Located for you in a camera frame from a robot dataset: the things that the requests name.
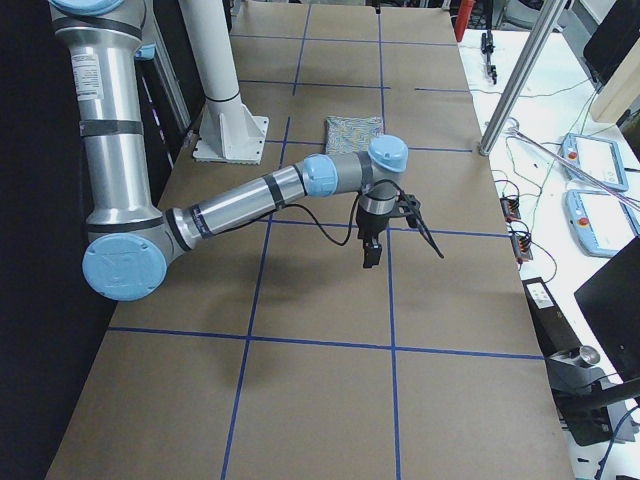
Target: folded cloth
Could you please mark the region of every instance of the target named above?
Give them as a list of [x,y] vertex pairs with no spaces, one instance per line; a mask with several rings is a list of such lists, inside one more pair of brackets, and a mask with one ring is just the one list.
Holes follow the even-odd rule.
[[325,153],[350,153],[366,150],[369,142],[382,135],[382,118],[327,117]]

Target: label sticker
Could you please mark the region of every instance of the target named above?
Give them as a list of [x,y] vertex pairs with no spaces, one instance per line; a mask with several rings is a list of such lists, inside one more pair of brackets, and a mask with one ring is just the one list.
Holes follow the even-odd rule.
[[71,57],[73,67],[73,80],[76,83],[78,101],[102,100],[102,77],[100,75],[100,61],[95,54],[73,55]]
[[539,309],[553,307],[553,301],[541,283],[530,283],[527,289]]

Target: blue joint cap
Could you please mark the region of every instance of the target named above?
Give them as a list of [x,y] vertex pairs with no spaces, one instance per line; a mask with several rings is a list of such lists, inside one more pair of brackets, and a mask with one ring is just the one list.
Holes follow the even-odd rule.
[[95,17],[115,10],[124,0],[49,0],[58,10],[71,15]]
[[143,45],[142,47],[140,47],[136,51],[133,58],[138,60],[139,62],[144,62],[145,60],[153,60],[153,57],[155,56],[156,56],[156,44],[150,43],[148,45]]
[[304,159],[304,188],[311,197],[328,197],[338,188],[338,171],[327,155],[311,155]]
[[407,169],[409,148],[407,144],[393,135],[381,135],[371,140],[369,157],[380,167],[395,173]]
[[138,300],[162,283],[167,262],[160,249],[146,238],[113,233],[89,245],[82,271],[100,295],[113,300]]

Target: red object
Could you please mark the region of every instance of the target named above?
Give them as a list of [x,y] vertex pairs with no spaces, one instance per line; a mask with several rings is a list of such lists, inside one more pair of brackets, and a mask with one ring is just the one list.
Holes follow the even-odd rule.
[[467,29],[469,18],[471,18],[471,10],[476,0],[462,0],[460,3],[460,10],[458,10],[458,18],[456,18],[456,26],[453,27],[453,31],[456,34],[456,41],[461,42],[464,37],[464,31]]

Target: white table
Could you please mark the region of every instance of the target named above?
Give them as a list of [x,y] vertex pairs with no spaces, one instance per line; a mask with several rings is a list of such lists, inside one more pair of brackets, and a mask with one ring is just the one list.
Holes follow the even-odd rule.
[[[504,90],[528,34],[494,32],[495,52],[492,60],[498,70],[498,83],[495,86],[485,75],[484,56],[480,51],[481,34],[482,32],[478,30],[467,31],[459,45],[459,51],[469,88],[472,91],[478,122],[481,130],[484,131],[486,122],[491,118],[500,98],[500,95],[488,92]],[[556,95],[537,96],[557,92],[580,82],[584,83]],[[538,142],[559,143],[570,130],[574,133],[581,133],[582,130],[585,135],[600,132],[598,137],[615,140],[618,143],[625,167],[638,167],[637,159],[617,127],[611,124],[595,123],[589,116],[586,121],[583,120],[593,98],[594,89],[591,82],[587,81],[587,75],[561,34],[551,35],[522,95],[523,97],[518,100],[512,112],[512,117],[518,120],[521,131],[529,137]],[[508,179],[518,185],[521,193],[537,194],[539,191],[534,185],[515,174],[505,137],[503,135],[498,140],[491,152],[492,169],[505,172]],[[538,185],[542,184],[551,165],[550,158],[518,140],[509,140],[509,146],[517,171]],[[557,148],[552,144],[548,147],[554,151]],[[640,175],[629,173],[627,177],[630,184],[628,195],[637,198],[640,194]],[[501,172],[494,171],[494,178],[504,179],[505,176]],[[501,193],[505,183],[498,183],[496,186]],[[607,262],[607,259],[590,257],[580,250],[564,213],[562,203],[564,192],[571,188],[585,187],[586,185],[582,182],[569,181],[560,166],[555,165],[551,168],[537,208],[533,240],[555,257],[558,271],[547,286],[581,342],[592,345],[600,351],[602,361],[599,366],[609,374],[615,370],[603,354],[601,346],[587,325],[573,296],[573,293]],[[513,193],[513,189],[507,187],[507,193]],[[536,198],[533,196],[524,196],[520,201],[523,221],[529,227],[532,226],[535,203]],[[534,260],[525,263],[522,267],[520,272],[522,279],[536,276],[541,276],[545,280],[550,278],[553,273],[551,260],[535,246],[533,255]],[[610,380],[620,381],[617,376],[610,377]],[[633,405],[635,403],[628,402],[629,407]],[[635,412],[634,418],[636,421],[640,419],[638,412]],[[573,441],[570,434],[567,434],[567,441],[576,477],[593,478],[598,467],[597,462],[602,458],[607,444],[580,447]],[[590,462],[580,463],[577,461],[578,457],[587,458]],[[616,473],[640,477],[640,435],[636,436],[635,443],[614,446],[602,478],[613,480]]]

